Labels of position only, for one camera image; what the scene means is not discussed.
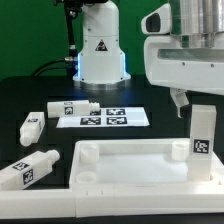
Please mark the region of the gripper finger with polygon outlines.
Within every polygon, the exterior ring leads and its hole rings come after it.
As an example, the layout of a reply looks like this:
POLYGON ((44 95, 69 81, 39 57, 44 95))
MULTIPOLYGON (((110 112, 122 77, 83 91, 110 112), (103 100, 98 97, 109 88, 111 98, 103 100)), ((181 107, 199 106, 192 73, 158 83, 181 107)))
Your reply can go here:
POLYGON ((171 88, 170 95, 176 105, 177 116, 179 118, 187 118, 190 113, 191 106, 186 96, 186 90, 171 88))

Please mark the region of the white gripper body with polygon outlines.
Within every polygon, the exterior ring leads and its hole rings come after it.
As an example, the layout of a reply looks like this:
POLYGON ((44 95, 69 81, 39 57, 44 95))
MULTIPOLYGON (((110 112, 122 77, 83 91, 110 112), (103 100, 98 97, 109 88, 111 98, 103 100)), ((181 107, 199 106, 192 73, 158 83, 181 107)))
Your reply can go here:
POLYGON ((183 49, 172 36, 149 36, 145 72, 152 85, 224 95, 224 34, 213 48, 183 49))

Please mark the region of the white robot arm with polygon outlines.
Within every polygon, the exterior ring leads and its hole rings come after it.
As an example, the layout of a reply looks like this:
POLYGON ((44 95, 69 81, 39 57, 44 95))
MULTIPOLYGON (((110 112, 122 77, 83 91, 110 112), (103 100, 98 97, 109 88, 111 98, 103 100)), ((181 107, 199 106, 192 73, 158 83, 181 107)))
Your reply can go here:
MULTIPOLYGON (((130 80, 111 0, 53 0, 66 15, 74 83, 111 89, 130 80)), ((185 93, 224 95, 224 0, 168 0, 141 21, 146 77, 168 87, 178 109, 185 93)))

